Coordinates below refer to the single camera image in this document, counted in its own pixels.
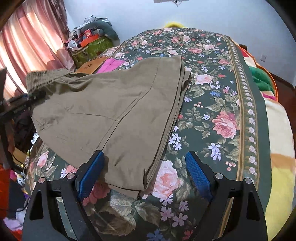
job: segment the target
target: blue gripper pad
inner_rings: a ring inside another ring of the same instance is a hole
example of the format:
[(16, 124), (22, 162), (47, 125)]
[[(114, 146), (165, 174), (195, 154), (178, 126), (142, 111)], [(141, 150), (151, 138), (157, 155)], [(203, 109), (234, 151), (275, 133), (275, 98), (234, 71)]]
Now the blue gripper pad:
[(81, 202), (84, 198), (90, 195), (95, 182), (98, 180), (98, 177), (104, 167), (104, 153), (97, 150), (89, 161), (92, 161), (92, 163), (81, 179), (79, 185), (78, 200)]
[(186, 167), (194, 181), (194, 184), (198, 189), (198, 192), (200, 193), (202, 198), (205, 198), (208, 200), (208, 202), (211, 202), (213, 199), (213, 195), (210, 189), (210, 182), (190, 152), (187, 152), (185, 162)]

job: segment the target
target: red box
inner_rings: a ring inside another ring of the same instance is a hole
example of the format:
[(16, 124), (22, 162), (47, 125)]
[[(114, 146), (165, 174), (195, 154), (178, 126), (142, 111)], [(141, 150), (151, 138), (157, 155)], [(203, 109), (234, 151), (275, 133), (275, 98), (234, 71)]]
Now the red box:
[(90, 37), (90, 36), (92, 36), (92, 33), (91, 33), (90, 29), (86, 30), (84, 32), (84, 34), (86, 35), (87, 38)]
[(80, 43), (81, 47), (86, 46), (87, 44), (97, 40), (98, 38), (99, 38), (99, 35), (96, 34), (96, 35), (90, 36), (89, 38), (86, 38), (86, 39), (82, 40), (82, 42)]

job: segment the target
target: pink paper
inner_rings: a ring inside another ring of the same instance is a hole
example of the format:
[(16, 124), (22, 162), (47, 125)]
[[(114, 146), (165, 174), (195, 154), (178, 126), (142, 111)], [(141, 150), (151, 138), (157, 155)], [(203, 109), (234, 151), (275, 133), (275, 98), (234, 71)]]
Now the pink paper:
[(264, 98), (269, 98), (269, 99), (272, 99), (272, 100), (276, 100), (276, 98), (274, 96), (270, 96), (270, 95), (267, 95), (267, 94), (264, 94), (264, 93), (262, 93), (262, 96)]
[(111, 72), (111, 71), (117, 69), (124, 62), (125, 62), (124, 60), (118, 60), (118, 59), (114, 59), (114, 58), (109, 58), (109, 59), (107, 59), (105, 61), (105, 63), (103, 63), (103, 65), (97, 71), (97, 74)]

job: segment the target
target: metal screw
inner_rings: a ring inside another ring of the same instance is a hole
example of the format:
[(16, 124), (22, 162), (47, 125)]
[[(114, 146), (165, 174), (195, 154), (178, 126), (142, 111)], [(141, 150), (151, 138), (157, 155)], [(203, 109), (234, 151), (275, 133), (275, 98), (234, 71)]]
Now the metal screw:
[(217, 179), (222, 179), (223, 178), (223, 175), (221, 173), (216, 173), (215, 177)]
[(38, 180), (39, 183), (44, 183), (44, 181), (45, 181), (45, 178), (44, 178), (44, 177), (41, 177), (41, 178), (39, 178), (39, 180)]
[(252, 183), (252, 180), (251, 180), (250, 178), (247, 177), (247, 178), (245, 179), (245, 182), (246, 182), (247, 184), (251, 184), (251, 183)]
[(73, 177), (75, 177), (75, 174), (73, 172), (67, 174), (68, 179), (72, 179)]

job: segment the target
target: white wall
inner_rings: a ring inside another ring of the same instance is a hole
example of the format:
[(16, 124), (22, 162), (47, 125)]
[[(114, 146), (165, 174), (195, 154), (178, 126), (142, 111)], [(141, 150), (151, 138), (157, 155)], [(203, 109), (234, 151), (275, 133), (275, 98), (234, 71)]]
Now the white wall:
[[(189, 0), (178, 7), (153, 0), (64, 0), (73, 29), (92, 14), (108, 17), (121, 42), (170, 21), (230, 36), (257, 62), (296, 85), (296, 42), (265, 0)], [(267, 56), (260, 61), (261, 54)]]

